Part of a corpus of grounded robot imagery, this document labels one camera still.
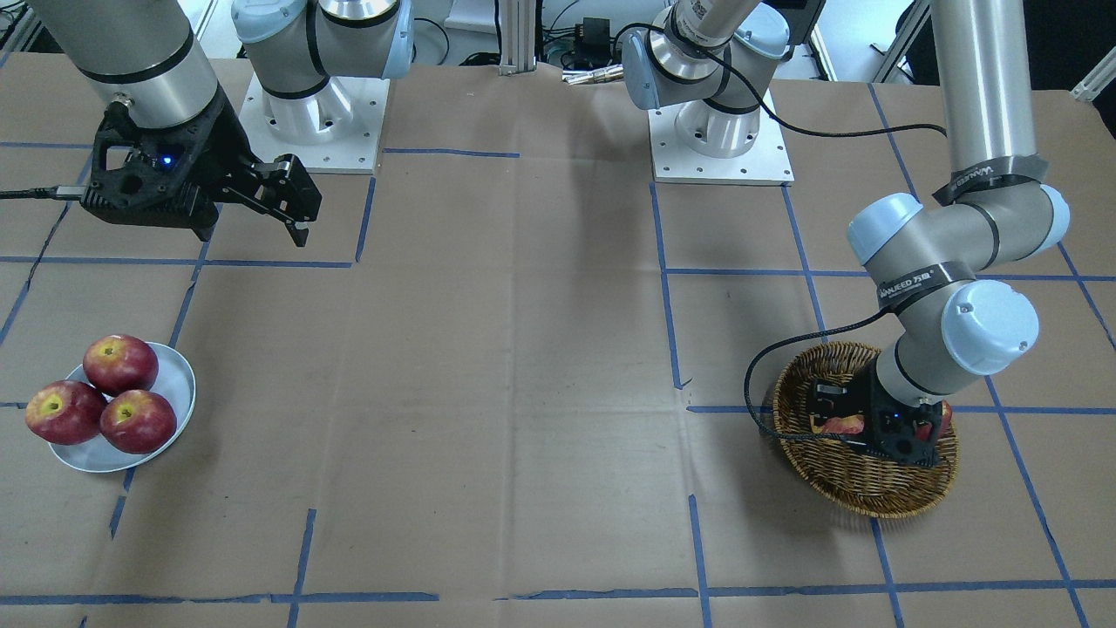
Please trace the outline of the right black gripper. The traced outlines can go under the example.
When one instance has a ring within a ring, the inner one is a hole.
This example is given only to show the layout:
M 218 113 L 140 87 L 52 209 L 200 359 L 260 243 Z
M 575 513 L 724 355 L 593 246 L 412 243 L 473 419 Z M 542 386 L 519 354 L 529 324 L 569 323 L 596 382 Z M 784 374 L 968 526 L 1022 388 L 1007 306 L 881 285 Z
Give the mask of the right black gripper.
M 107 105 L 84 210 L 112 225 L 190 229 L 206 242 L 218 202 L 279 220 L 302 248 L 323 194 L 295 154 L 256 158 L 223 88 L 195 118 L 163 131 L 140 127 L 119 97 Z

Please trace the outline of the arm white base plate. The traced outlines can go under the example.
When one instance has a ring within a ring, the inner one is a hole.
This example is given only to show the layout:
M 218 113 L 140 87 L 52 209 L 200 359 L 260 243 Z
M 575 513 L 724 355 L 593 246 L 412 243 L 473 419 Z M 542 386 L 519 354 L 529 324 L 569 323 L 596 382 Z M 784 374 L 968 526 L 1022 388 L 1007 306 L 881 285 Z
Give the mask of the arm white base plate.
M 294 154 L 311 174 L 375 174 L 387 79 L 331 77 L 323 91 L 279 99 L 248 84 L 239 120 L 259 158 Z
M 793 183 L 781 126 L 762 110 L 729 115 L 702 102 L 647 114 L 654 178 L 664 183 Z

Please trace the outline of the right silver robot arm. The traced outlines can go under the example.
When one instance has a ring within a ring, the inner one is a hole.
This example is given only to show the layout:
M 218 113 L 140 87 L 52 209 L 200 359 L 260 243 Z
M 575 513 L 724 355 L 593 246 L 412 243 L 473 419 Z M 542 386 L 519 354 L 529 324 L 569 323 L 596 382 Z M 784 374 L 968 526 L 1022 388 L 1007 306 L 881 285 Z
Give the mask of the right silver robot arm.
M 360 132 L 355 84 L 412 61 L 410 1 L 31 1 L 32 15 L 100 96 L 87 183 L 4 191 L 75 201 L 137 228 L 206 242 L 221 204 L 283 225 L 304 247 L 323 206 L 311 171 Z M 228 17 L 210 28 L 211 11 Z

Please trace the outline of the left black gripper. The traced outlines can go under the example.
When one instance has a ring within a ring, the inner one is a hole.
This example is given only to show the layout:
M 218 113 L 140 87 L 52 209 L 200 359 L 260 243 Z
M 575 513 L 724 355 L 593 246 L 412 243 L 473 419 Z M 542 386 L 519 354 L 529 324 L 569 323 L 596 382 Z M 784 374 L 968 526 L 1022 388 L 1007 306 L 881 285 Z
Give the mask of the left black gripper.
M 817 432 L 826 418 L 859 413 L 866 421 L 864 432 L 838 434 L 849 448 L 920 468 L 935 468 L 941 461 L 936 450 L 939 439 L 924 442 L 915 437 L 918 419 L 933 421 L 933 438 L 937 437 L 940 402 L 906 406 L 893 399 L 882 388 L 872 366 L 856 373 L 848 383 L 814 378 L 806 387 L 806 416 L 814 433 L 828 434 Z

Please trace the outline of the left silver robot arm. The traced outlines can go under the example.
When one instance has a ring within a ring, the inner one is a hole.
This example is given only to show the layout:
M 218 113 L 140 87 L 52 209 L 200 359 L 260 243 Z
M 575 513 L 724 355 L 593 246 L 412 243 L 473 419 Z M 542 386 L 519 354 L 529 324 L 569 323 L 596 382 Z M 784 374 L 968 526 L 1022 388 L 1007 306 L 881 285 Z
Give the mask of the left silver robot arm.
M 642 110 L 698 102 L 711 112 L 751 116 L 763 80 L 756 36 L 742 25 L 760 1 L 677 1 L 663 25 L 618 35 L 624 80 Z M 904 465 L 939 464 L 943 402 L 1002 371 L 1039 334 L 1032 303 L 978 271 L 1022 261 L 1064 239 L 1071 210 L 1043 184 L 1038 154 L 1022 1 L 929 1 L 936 44 L 951 178 L 934 192 L 941 207 L 893 194 L 862 210 L 847 228 L 852 251 L 875 282 L 877 313 L 766 347 L 745 371 L 753 421 L 785 441 L 834 439 L 857 454 Z M 894 313 L 904 334 L 848 383 L 822 377 L 806 393 L 806 416 L 862 418 L 859 433 L 778 433 L 756 416 L 754 366 L 777 347 L 849 332 Z

